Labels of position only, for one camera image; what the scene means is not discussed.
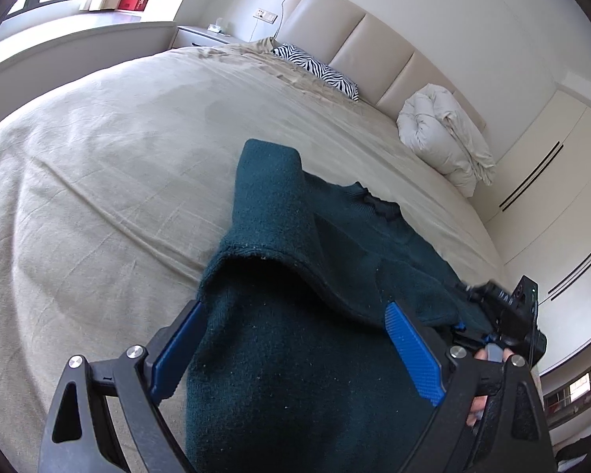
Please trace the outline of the dark teal knit sweater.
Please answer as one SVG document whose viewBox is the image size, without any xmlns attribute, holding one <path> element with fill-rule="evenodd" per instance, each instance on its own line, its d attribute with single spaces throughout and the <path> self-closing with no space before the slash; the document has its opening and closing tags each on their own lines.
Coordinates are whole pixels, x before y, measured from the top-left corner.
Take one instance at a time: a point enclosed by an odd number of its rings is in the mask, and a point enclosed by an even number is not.
<svg viewBox="0 0 591 473">
<path fill-rule="evenodd" d="M 198 298 L 186 453 L 201 472 L 395 472 L 432 408 L 385 331 L 387 299 L 442 335 L 491 329 L 398 205 L 260 140 Z"/>
</svg>

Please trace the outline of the white rolled duvet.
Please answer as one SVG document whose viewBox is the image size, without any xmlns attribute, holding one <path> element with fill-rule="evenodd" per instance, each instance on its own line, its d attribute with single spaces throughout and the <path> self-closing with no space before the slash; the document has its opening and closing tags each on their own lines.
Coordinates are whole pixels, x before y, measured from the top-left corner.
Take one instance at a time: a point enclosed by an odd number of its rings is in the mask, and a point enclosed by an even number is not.
<svg viewBox="0 0 591 473">
<path fill-rule="evenodd" d="M 450 90 L 426 84 L 405 101 L 396 124 L 400 141 L 467 199 L 480 182 L 493 183 L 489 146 Z"/>
</svg>

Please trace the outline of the beige bed sheet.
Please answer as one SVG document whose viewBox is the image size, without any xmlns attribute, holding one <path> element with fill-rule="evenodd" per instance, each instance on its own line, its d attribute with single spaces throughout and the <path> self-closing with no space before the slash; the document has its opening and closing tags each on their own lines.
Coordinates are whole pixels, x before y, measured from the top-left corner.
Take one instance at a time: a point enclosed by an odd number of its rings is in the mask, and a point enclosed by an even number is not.
<svg viewBox="0 0 591 473">
<path fill-rule="evenodd" d="M 0 123 L 0 446 L 33 472 L 69 357 L 144 343 L 196 292 L 250 138 L 359 182 L 472 284 L 507 274 L 474 207 L 395 122 L 273 56 L 268 41 L 181 48 L 35 98 Z"/>
</svg>

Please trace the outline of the cream padded headboard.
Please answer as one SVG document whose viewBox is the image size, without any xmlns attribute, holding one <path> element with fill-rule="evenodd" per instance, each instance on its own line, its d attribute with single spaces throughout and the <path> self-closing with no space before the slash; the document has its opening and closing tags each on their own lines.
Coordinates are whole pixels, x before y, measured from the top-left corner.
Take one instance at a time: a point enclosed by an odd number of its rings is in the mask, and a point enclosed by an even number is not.
<svg viewBox="0 0 591 473">
<path fill-rule="evenodd" d="M 486 122 L 461 91 L 404 37 L 349 0 L 284 0 L 275 34 L 349 77 L 360 99 L 395 120 L 428 83 L 445 87 L 479 129 Z"/>
</svg>

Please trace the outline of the zebra print pillow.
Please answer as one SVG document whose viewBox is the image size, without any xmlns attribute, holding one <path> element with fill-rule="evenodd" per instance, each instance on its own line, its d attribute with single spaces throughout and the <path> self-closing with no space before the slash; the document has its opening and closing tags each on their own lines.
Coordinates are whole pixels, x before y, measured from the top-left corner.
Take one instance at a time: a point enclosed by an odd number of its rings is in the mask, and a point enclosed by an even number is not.
<svg viewBox="0 0 591 473">
<path fill-rule="evenodd" d="M 334 69 L 334 67 L 318 60 L 302 48 L 292 44 L 282 44 L 273 48 L 272 54 L 301 67 L 301 69 L 305 69 L 309 74 L 321 79 L 331 88 L 342 92 L 345 97 L 352 101 L 360 99 L 359 86 L 352 79 Z"/>
</svg>

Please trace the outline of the tissue box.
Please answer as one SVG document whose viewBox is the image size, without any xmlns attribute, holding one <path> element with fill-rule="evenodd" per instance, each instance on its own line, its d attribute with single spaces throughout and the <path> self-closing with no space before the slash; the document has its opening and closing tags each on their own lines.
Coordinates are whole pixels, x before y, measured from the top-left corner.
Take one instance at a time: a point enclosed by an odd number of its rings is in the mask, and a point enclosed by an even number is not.
<svg viewBox="0 0 591 473">
<path fill-rule="evenodd" d="M 222 33 L 223 32 L 223 18 L 222 17 L 216 18 L 216 21 L 213 24 L 209 24 L 208 30 L 212 33 Z"/>
</svg>

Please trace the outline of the white nightstand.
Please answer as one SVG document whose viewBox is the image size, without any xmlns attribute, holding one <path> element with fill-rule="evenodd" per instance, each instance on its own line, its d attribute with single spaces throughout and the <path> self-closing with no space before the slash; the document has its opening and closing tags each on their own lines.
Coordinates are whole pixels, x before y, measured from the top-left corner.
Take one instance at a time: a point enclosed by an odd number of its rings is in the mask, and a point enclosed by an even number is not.
<svg viewBox="0 0 591 473">
<path fill-rule="evenodd" d="M 241 44 L 238 39 L 226 33 L 211 32 L 201 27 L 178 26 L 171 41 L 171 49 L 182 47 L 221 47 L 230 44 Z"/>
</svg>

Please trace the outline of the red box on shelf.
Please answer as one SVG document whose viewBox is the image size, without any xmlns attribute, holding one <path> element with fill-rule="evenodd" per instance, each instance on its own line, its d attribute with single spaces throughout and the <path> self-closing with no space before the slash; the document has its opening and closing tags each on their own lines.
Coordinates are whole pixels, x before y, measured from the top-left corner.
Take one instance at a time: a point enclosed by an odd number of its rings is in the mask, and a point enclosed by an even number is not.
<svg viewBox="0 0 591 473">
<path fill-rule="evenodd" d="M 148 0 L 119 0 L 117 9 L 120 11 L 141 12 L 145 10 Z"/>
</svg>

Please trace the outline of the wall power outlet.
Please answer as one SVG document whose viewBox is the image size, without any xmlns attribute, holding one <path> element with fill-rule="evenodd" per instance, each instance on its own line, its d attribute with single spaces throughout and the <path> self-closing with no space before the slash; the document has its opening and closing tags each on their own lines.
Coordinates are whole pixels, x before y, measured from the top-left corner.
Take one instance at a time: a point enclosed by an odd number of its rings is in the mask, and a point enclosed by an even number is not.
<svg viewBox="0 0 591 473">
<path fill-rule="evenodd" d="M 267 24 L 274 24 L 277 19 L 277 15 L 264 9 L 257 9 L 253 14 L 253 18 L 266 22 Z"/>
</svg>

